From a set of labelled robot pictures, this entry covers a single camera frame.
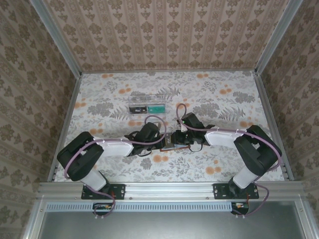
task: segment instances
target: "wall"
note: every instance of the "wall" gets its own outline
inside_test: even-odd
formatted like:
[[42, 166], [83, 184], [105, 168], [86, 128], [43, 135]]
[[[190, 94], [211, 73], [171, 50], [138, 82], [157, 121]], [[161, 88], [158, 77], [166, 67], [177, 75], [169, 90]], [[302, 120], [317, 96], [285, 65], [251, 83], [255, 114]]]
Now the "wall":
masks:
[[254, 68], [288, 0], [45, 0], [83, 71]]
[[262, 73], [290, 164], [319, 220], [319, 1], [304, 0]]
[[75, 79], [27, 0], [0, 1], [0, 238], [19, 238], [46, 181]]

